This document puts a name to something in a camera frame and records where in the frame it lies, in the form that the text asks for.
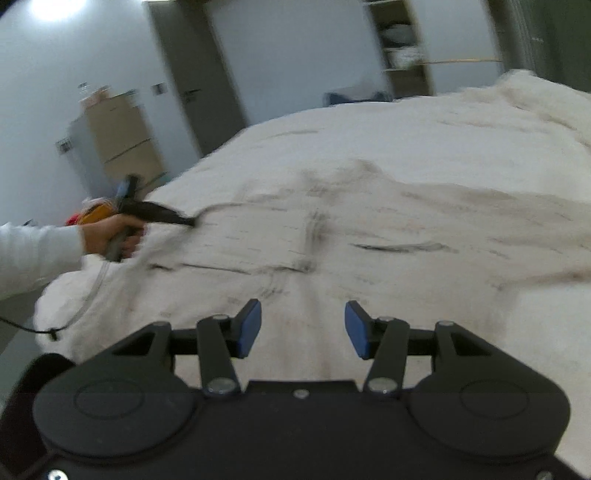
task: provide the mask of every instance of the ceiling light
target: ceiling light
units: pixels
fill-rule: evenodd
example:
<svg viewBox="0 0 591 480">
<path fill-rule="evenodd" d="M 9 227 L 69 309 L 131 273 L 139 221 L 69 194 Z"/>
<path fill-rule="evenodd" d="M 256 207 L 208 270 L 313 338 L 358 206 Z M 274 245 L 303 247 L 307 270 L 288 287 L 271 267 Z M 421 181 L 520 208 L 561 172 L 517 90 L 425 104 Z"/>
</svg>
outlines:
<svg viewBox="0 0 591 480">
<path fill-rule="evenodd" d="M 31 13 L 39 20 L 55 22 L 78 13 L 86 0 L 31 0 Z"/>
</svg>

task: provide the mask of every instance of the black cable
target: black cable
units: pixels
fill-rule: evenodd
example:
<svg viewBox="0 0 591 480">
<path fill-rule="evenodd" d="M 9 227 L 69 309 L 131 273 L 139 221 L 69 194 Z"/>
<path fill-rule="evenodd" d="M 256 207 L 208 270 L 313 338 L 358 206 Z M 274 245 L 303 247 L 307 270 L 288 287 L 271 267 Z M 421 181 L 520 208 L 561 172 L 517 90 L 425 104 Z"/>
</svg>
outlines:
<svg viewBox="0 0 591 480">
<path fill-rule="evenodd" d="M 0 317 L 0 322 L 4 322 L 14 328 L 17 328 L 19 330 L 23 330 L 25 332 L 36 333 L 38 335 L 49 335 L 53 341 L 59 340 L 59 337 L 57 336 L 57 334 L 59 332 L 66 330 L 67 328 L 71 327 L 76 322 L 78 322 L 84 316 L 84 314 L 88 311 L 88 309 L 90 308 L 90 305 L 92 304 L 92 302 L 96 298 L 96 296 L 100 290 L 100 287 L 103 284 L 103 280 L 105 279 L 105 276 L 107 275 L 107 271 L 109 270 L 109 264 L 110 263 L 106 262 L 106 261 L 103 263 L 102 267 L 100 268 L 99 275 L 96 277 L 95 283 L 92 286 L 92 288 L 90 289 L 90 293 L 88 294 L 88 296 L 84 300 L 84 303 L 78 309 L 78 311 L 74 314 L 74 316 L 65 325 L 63 325 L 59 328 L 50 328 L 49 330 L 35 330 L 33 328 L 28 328 L 28 327 L 24 327 L 22 325 L 19 325 L 19 324 L 15 323 L 11 320 L 8 320 L 4 317 Z"/>
</svg>

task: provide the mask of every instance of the orange object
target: orange object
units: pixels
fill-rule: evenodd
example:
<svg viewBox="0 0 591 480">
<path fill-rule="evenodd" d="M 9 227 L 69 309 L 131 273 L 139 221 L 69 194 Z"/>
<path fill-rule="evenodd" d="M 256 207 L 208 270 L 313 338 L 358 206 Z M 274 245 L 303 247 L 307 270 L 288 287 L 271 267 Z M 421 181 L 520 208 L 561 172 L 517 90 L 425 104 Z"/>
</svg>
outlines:
<svg viewBox="0 0 591 480">
<path fill-rule="evenodd" d="M 81 213 L 76 223 L 78 225 L 96 223 L 100 220 L 104 220 L 105 218 L 109 218 L 110 216 L 113 216 L 116 213 L 117 212 L 109 203 L 99 203 L 98 205 L 94 205 L 93 207 L 91 207 L 87 212 Z"/>
</svg>

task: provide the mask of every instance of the wall outlet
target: wall outlet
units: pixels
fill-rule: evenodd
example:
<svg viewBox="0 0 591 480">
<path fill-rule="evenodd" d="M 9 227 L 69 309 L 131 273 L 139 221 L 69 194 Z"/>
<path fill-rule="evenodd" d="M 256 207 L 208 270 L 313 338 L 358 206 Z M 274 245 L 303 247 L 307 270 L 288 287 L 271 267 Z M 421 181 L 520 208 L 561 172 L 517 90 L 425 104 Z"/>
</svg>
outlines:
<svg viewBox="0 0 591 480">
<path fill-rule="evenodd" d="M 56 142 L 56 148 L 58 153 L 63 155 L 72 149 L 72 142 L 69 138 L 62 138 L 60 141 Z"/>
<path fill-rule="evenodd" d="M 166 93 L 166 84 L 157 83 L 156 85 L 152 85 L 152 93 L 154 95 L 162 95 L 163 93 Z"/>
</svg>

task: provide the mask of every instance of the white fluffy blanket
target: white fluffy blanket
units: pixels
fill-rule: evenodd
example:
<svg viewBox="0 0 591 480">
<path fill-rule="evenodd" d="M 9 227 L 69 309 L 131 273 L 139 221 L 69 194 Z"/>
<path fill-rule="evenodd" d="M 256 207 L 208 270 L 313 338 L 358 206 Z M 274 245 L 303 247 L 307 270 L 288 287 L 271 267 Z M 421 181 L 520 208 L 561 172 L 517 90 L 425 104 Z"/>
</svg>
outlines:
<svg viewBox="0 0 591 480">
<path fill-rule="evenodd" d="M 346 336 L 346 301 L 413 326 L 452 319 L 567 391 L 560 454 L 590 474 L 590 145 L 590 97 L 527 72 L 251 127 L 150 198 L 188 214 L 220 204 L 204 225 L 150 227 L 84 318 L 43 348 L 79 362 L 147 323 L 191 327 L 259 298 L 243 382 L 360 381 L 369 365 Z M 89 257 L 50 285 L 36 326 L 67 321 L 100 265 Z M 194 359 L 177 370 L 199 383 Z M 407 383 L 426 373 L 411 363 Z"/>
</svg>

